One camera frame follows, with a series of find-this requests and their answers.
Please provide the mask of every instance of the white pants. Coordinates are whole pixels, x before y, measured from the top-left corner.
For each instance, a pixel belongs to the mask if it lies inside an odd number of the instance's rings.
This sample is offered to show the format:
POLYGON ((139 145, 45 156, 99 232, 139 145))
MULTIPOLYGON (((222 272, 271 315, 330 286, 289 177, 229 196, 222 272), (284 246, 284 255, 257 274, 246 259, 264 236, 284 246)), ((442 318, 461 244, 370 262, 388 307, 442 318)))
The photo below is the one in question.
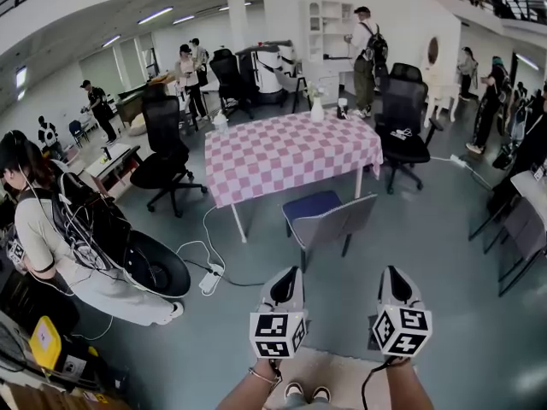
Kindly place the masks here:
POLYGON ((120 270, 99 272, 79 266, 71 279, 68 284, 79 299, 118 319, 148 326, 173 312, 171 302, 129 284, 120 270))

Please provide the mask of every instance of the ceiling light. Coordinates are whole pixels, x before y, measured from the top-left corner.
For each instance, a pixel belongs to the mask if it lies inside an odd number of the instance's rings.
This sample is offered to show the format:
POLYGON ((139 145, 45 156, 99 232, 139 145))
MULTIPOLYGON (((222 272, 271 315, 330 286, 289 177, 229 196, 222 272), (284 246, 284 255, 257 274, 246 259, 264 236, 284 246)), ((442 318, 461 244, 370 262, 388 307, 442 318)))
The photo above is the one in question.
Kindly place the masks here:
POLYGON ((26 80, 26 67, 23 67, 15 74, 15 83, 17 84, 17 88, 22 86, 25 83, 25 80, 26 80))
POLYGON ((523 55, 519 55, 518 53, 516 54, 516 57, 519 58, 521 61, 523 61, 525 64, 529 65, 530 67, 532 67, 534 70, 538 71, 539 70, 539 67, 534 64, 532 61, 530 61, 529 59, 525 58, 523 55))
POLYGON ((109 45, 111 45, 114 41, 117 41, 118 39, 121 38, 121 35, 116 35, 115 37, 113 37, 112 39, 110 39, 109 41, 107 41, 106 43, 103 44, 103 47, 108 47, 109 45))
POLYGON ((188 20, 191 20, 192 18, 195 18, 194 15, 190 15, 188 17, 185 17, 185 18, 179 18, 178 20, 175 20, 173 22, 173 24, 179 24, 179 23, 182 23, 183 21, 188 21, 188 20))
POLYGON ((160 12, 156 12, 155 14, 151 15, 150 17, 146 17, 144 20, 139 21, 139 24, 147 23, 150 20, 154 20, 156 17, 159 17, 160 15, 166 14, 167 12, 171 12, 173 10, 173 7, 162 9, 160 12))

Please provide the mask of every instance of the black cap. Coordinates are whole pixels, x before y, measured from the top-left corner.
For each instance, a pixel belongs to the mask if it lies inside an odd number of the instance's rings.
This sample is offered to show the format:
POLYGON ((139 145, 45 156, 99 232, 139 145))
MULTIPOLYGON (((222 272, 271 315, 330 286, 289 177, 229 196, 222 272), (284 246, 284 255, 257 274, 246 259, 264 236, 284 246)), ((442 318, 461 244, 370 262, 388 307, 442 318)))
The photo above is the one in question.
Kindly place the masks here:
POLYGON ((359 14, 360 12, 366 12, 370 14, 370 9, 367 8, 366 6, 359 6, 359 8, 353 11, 354 14, 359 14))

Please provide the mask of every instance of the gray chair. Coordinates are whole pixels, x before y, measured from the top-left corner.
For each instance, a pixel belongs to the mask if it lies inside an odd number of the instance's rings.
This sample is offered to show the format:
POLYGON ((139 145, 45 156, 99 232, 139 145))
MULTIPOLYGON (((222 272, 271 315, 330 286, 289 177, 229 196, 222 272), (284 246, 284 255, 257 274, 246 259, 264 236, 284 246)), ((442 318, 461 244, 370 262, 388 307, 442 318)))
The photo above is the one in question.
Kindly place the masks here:
MULTIPOLYGON (((283 87, 283 89, 289 94, 294 94, 294 101, 292 102, 292 113, 294 114, 297 110, 297 103, 300 101, 300 91, 304 91, 308 88, 306 78, 299 75, 297 75, 296 78, 292 78, 288 74, 285 74, 275 68, 273 69, 273 71, 275 72, 275 77, 277 78, 277 81, 283 87)), ((311 111, 311 101, 309 100, 308 96, 305 95, 305 97, 308 99, 308 106, 309 110, 311 111)), ((283 102, 280 104, 281 107, 283 107, 286 98, 287 97, 284 97, 283 102)))
POLYGON ((516 283, 530 270, 540 255, 544 255, 547 247, 547 234, 545 225, 532 206, 526 199, 521 198, 515 209, 511 212, 508 218, 503 222, 502 229, 497 233, 491 243, 486 247, 485 254, 492 248, 496 241, 505 233, 502 244, 511 237, 516 248, 521 254, 521 258, 506 272, 498 282, 501 284, 514 270, 516 270, 524 261, 521 270, 511 280, 506 287, 499 291, 499 296, 505 295, 516 283))
POLYGON ((300 245, 300 267, 306 271, 306 253, 314 246, 345 237, 342 256, 351 235, 364 228, 377 195, 370 194, 343 204, 334 191, 320 191, 283 205, 287 236, 294 233, 300 245))

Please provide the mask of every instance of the blue chair seat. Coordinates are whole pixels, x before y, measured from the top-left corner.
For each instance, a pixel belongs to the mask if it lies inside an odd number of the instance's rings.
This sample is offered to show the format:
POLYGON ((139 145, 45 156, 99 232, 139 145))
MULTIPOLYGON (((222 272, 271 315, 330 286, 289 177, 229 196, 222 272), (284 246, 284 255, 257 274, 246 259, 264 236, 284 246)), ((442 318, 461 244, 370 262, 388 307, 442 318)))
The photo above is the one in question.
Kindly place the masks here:
POLYGON ((294 219, 321 215, 340 205, 342 205, 342 201, 334 191, 320 191, 314 195, 286 203, 283 205, 283 215, 292 225, 294 219))

